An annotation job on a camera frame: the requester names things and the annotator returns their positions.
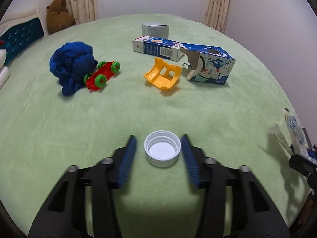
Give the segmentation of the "white floral pillow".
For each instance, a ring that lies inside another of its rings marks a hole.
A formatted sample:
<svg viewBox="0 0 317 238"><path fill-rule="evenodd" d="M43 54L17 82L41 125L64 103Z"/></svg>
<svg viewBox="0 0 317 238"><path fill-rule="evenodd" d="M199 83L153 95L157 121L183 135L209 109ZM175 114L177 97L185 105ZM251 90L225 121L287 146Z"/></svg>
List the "white floral pillow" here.
<svg viewBox="0 0 317 238"><path fill-rule="evenodd" d="M0 49L0 68L4 66L6 57L7 57L7 51L5 49Z"/></svg>

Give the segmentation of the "white lower pillow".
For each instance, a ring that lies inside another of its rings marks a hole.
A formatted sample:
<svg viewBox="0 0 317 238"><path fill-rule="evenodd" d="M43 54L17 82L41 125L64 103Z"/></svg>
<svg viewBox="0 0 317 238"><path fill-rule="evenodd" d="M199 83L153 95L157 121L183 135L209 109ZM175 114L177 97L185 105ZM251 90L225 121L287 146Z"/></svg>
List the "white lower pillow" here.
<svg viewBox="0 0 317 238"><path fill-rule="evenodd" d="M10 72L7 66L3 66L0 71L0 89L3 85L7 82L8 78L10 77Z"/></svg>

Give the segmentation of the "blue oreo box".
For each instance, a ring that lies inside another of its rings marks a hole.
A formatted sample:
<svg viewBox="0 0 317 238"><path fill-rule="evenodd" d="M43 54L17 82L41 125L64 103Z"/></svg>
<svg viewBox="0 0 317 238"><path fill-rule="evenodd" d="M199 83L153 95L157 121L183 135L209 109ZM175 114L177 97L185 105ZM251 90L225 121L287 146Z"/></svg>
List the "blue oreo box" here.
<svg viewBox="0 0 317 238"><path fill-rule="evenodd" d="M181 43L180 51L187 56L187 79L194 82L224 85L235 64L221 47Z"/></svg>

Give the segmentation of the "white bottle cap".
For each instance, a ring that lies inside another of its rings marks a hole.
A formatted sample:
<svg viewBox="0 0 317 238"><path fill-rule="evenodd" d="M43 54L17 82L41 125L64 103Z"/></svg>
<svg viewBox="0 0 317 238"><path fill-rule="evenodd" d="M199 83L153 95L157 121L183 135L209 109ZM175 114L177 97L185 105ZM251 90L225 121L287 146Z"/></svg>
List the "white bottle cap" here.
<svg viewBox="0 0 317 238"><path fill-rule="evenodd" d="M150 133L143 146L148 162L158 168L172 166L178 160L181 150L179 137L166 130Z"/></svg>

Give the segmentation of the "blue white medicine box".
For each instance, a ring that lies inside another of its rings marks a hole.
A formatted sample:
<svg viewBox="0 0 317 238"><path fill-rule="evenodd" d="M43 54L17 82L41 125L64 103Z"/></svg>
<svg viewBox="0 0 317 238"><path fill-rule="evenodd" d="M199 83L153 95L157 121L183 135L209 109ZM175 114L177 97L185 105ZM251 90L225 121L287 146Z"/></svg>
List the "blue white medicine box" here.
<svg viewBox="0 0 317 238"><path fill-rule="evenodd" d="M162 39L152 36L141 36L132 40L133 50L171 61L179 61L184 53L180 50L178 41Z"/></svg>

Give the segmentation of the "blue crumpled cloth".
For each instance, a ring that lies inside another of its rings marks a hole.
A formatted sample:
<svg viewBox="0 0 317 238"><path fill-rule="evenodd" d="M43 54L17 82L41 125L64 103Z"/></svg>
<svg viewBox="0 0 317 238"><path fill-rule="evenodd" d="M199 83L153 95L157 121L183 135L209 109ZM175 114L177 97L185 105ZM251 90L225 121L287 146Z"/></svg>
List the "blue crumpled cloth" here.
<svg viewBox="0 0 317 238"><path fill-rule="evenodd" d="M62 95L74 95L84 88L84 77L93 73L98 61L93 48L83 42L68 42L58 48L49 60L49 70L59 80Z"/></svg>

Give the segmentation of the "small grey white box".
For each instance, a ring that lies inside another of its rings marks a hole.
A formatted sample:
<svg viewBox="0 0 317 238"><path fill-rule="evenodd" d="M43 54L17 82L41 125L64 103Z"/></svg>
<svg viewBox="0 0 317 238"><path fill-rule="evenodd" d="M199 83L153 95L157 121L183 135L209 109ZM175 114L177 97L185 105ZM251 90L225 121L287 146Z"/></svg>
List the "small grey white box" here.
<svg viewBox="0 0 317 238"><path fill-rule="evenodd" d="M143 23L141 30L143 36L169 39L169 25L159 23Z"/></svg>

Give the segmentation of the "orange plastic toy part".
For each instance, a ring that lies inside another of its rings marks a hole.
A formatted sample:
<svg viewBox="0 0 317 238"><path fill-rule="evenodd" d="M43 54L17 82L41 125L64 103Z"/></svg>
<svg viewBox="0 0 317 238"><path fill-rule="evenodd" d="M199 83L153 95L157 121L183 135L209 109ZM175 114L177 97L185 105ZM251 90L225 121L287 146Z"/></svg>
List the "orange plastic toy part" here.
<svg viewBox="0 0 317 238"><path fill-rule="evenodd" d="M155 58L154 66L144 74L144 77L156 88L170 90L176 85L181 73L180 66L168 64L162 58Z"/></svg>

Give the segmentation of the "green bed blanket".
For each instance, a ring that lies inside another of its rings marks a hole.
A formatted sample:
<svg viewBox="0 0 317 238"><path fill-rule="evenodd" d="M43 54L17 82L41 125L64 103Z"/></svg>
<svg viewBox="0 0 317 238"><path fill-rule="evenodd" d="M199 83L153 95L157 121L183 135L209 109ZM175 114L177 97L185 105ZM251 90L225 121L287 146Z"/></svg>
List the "green bed blanket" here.
<svg viewBox="0 0 317 238"><path fill-rule="evenodd" d="M182 73L166 92L144 74L150 55L134 52L141 25L165 23L172 40L218 46L236 60L224 85L190 82ZM100 92L83 88L64 97L49 59L67 42L91 45L98 61L118 61L121 71ZM1 88L1 200L27 233L66 168L89 167L137 138L128 182L114 191L124 237L194 237L204 192L189 181L183 157L169 168L146 159L143 142L156 130L187 134L221 164L248 165L290 225L309 193L305 178L288 165L289 154L268 133L292 108L272 73L249 50L203 24L177 16L130 15L70 27L44 37L9 67Z"/></svg>

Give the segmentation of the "white blue tufted headboard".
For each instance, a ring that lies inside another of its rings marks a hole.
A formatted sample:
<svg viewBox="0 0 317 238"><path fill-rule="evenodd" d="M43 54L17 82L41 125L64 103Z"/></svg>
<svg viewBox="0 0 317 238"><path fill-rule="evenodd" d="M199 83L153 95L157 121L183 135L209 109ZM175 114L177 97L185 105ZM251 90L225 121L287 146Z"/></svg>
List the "white blue tufted headboard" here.
<svg viewBox="0 0 317 238"><path fill-rule="evenodd" d="M7 51L4 65L9 66L17 56L46 35L47 30L38 7L3 17L1 41L4 45L1 49Z"/></svg>

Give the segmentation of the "brown teddy bear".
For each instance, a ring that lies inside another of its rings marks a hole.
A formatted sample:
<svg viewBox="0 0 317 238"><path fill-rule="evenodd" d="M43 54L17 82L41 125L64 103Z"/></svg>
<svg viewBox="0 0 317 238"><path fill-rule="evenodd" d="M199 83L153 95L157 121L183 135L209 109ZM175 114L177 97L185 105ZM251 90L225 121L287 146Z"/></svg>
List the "brown teddy bear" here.
<svg viewBox="0 0 317 238"><path fill-rule="evenodd" d="M75 18L68 12L66 0L53 0L46 8L46 23L49 35L75 25Z"/></svg>

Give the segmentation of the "right floral curtain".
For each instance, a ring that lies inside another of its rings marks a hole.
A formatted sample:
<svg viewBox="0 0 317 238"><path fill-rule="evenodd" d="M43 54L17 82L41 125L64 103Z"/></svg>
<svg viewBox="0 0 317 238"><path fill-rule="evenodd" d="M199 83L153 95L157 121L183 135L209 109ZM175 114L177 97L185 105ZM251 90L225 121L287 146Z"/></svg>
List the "right floral curtain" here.
<svg viewBox="0 0 317 238"><path fill-rule="evenodd" d="M221 33L225 32L230 0L207 0L203 23Z"/></svg>

